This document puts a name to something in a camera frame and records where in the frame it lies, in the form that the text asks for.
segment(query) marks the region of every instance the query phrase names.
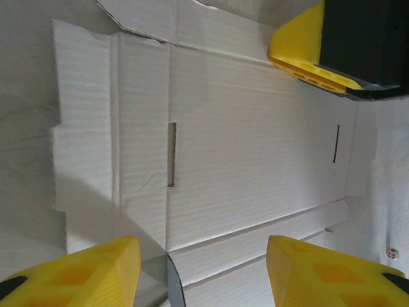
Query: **small dice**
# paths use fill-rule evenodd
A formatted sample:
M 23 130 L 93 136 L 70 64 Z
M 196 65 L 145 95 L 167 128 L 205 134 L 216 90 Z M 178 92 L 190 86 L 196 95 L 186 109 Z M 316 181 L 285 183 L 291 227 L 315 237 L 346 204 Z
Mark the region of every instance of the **small dice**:
M 388 248 L 386 255 L 392 260 L 397 260 L 399 258 L 399 251 L 396 248 Z

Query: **black plastic part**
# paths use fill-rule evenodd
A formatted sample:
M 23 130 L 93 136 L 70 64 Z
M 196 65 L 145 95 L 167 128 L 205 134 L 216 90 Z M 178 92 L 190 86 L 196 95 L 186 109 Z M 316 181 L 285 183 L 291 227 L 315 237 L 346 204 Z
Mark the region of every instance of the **black plastic part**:
M 395 286 L 397 286 L 403 292 L 409 294 L 409 279 L 391 273 L 383 273 L 382 275 L 385 276 L 391 283 L 395 284 Z
M 401 86 L 409 1 L 325 0 L 324 7 L 319 66 L 356 80 L 365 90 Z M 396 97 L 396 91 L 374 93 L 368 100 L 388 95 Z
M 347 88 L 347 97 L 352 100 L 390 100 L 409 97 L 409 52 L 406 53 L 405 60 L 401 65 L 403 74 L 400 87 L 383 91 L 355 91 Z
M 0 282 L 0 301 L 19 288 L 26 280 L 25 276 L 17 276 Z

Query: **yellow plastic bracket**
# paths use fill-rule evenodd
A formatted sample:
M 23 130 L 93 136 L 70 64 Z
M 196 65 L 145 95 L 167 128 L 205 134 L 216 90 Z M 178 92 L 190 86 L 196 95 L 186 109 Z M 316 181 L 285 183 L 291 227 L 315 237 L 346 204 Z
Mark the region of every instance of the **yellow plastic bracket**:
M 27 280 L 0 307 L 131 307 L 140 268 L 137 238 L 116 239 L 10 276 Z
M 398 270 L 287 237 L 271 236 L 267 269 L 276 307 L 400 307 L 409 295 L 383 273 Z
M 324 90 L 345 93 L 361 90 L 355 80 L 318 66 L 324 18 L 324 1 L 280 27 L 272 35 L 268 57 L 280 69 Z

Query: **cardboard box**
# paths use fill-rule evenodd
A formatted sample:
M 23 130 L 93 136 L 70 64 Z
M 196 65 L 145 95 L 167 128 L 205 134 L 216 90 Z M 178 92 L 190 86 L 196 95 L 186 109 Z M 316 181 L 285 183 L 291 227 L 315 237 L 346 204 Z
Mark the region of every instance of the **cardboard box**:
M 167 254 L 172 307 L 273 306 L 268 236 L 333 245 L 346 216 L 357 103 L 275 69 L 271 26 L 195 0 L 100 4 L 146 37 L 54 23 L 68 252 L 137 235 L 137 299 L 163 296 Z

